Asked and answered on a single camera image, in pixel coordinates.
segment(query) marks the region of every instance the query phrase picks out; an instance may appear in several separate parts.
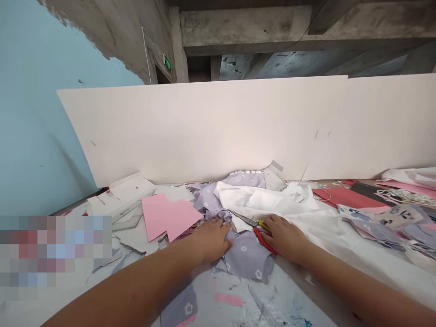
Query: concrete ceiling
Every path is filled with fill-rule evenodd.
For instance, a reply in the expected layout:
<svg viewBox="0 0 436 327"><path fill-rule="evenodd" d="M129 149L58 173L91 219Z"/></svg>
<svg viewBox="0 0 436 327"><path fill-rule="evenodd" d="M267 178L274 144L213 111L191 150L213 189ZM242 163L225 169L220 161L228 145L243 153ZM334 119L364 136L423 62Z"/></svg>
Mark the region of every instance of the concrete ceiling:
<svg viewBox="0 0 436 327"><path fill-rule="evenodd" d="M243 79L250 69L254 54L224 55L219 80ZM321 76L356 54L350 50L293 51L274 53L253 79ZM353 77L400 74L407 55L366 69Z"/></svg>

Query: pink paper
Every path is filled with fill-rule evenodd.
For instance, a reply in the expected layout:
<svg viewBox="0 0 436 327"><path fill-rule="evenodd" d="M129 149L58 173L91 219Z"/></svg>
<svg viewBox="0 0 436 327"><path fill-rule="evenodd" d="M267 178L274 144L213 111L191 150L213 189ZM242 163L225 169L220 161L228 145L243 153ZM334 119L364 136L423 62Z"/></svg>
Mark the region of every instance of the pink paper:
<svg viewBox="0 0 436 327"><path fill-rule="evenodd" d="M193 315L190 316L188 319L186 319L185 321L182 321L181 323L179 323L176 327L183 327L188 325L190 322L193 322L195 320L195 318L197 318L197 315Z"/></svg>
<svg viewBox="0 0 436 327"><path fill-rule="evenodd" d="M385 211L389 211L391 209L391 207L389 206L384 206L384 207L378 207L378 208L361 208L360 210L365 210L368 212L371 212L373 214L379 214Z"/></svg>
<svg viewBox="0 0 436 327"><path fill-rule="evenodd" d="M401 183L401 182L398 182L396 180L389 180L389 181L385 181L385 182L375 182L374 184L385 185L385 186L390 186L390 187L394 187L394 188L401 188L401 189L405 189L406 191L410 191L412 193L424 194L424 195L429 196L430 198L436 198L436 191L434 191L434 190L430 190L428 188L422 188L420 186L410 185L410 184L406 184L406 183Z"/></svg>
<svg viewBox="0 0 436 327"><path fill-rule="evenodd" d="M223 302L227 303L236 307L243 307L244 301L236 296L236 295L230 295L230 294L224 294L224 293L215 293L213 296L213 299L215 302Z"/></svg>
<svg viewBox="0 0 436 327"><path fill-rule="evenodd" d="M149 242L164 232L172 242L203 217L186 200L171 202L164 193L143 198L142 208Z"/></svg>

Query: cable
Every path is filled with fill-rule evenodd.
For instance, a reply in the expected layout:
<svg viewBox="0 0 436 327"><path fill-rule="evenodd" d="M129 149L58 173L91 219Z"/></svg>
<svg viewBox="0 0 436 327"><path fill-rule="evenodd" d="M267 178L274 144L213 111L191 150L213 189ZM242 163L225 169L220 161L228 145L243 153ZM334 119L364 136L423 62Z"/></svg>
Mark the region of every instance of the cable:
<svg viewBox="0 0 436 327"><path fill-rule="evenodd" d="M149 55L148 55L148 52L147 52L147 46L145 45L145 35L144 35L144 32L146 32L146 31L145 31L144 27L141 27L141 29L142 29L142 38L143 38L143 40L144 40L145 58L147 58L147 67L148 67L148 69L149 69L150 85L152 85L153 83L151 82L150 65L149 65Z"/></svg>
<svg viewBox="0 0 436 327"><path fill-rule="evenodd" d="M309 23L309 26L307 27L307 29L304 31L303 35L301 36L301 38L295 42L294 44L291 44L290 46L287 46L286 48L284 48L282 51L280 52L286 52L289 48L293 47L294 45L296 45L298 42L301 41L301 39L303 38L304 35L306 35L307 31L309 30L309 28L312 26L312 23L315 21L316 17L318 16L318 14L320 13L321 9L324 8L324 6L326 5L326 3L328 2L328 0L326 0L322 6L319 8L318 12L315 14L315 16L313 17L312 21Z"/></svg>
<svg viewBox="0 0 436 327"><path fill-rule="evenodd" d="M156 44L154 44L153 40L151 39L150 35L147 33L147 31L145 30L144 27L142 27L142 34L144 34L144 32L146 33L147 37L149 38L149 40L151 41L151 43L154 45L154 48L159 52L160 55L162 55L163 53L160 52L159 48L156 46Z"/></svg>

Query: person's right hand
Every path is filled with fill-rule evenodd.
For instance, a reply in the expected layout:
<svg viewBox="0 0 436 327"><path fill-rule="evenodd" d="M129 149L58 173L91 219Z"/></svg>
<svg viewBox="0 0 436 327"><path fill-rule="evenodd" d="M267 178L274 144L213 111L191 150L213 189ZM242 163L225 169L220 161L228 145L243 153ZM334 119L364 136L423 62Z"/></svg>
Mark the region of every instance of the person's right hand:
<svg viewBox="0 0 436 327"><path fill-rule="evenodd" d="M285 259L301 264L310 245L304 233L277 215L266 218L265 224L271 230L272 237L261 232L263 240Z"/></svg>

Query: exit sign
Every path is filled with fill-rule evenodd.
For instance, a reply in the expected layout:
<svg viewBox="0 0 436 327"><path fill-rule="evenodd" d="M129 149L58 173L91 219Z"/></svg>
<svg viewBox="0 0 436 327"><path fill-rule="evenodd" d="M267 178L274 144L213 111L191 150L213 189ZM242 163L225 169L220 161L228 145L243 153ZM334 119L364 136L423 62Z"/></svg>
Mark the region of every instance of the exit sign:
<svg viewBox="0 0 436 327"><path fill-rule="evenodd" d="M165 64L165 67L171 72L171 63L169 62L167 56L163 55L163 63Z"/></svg>

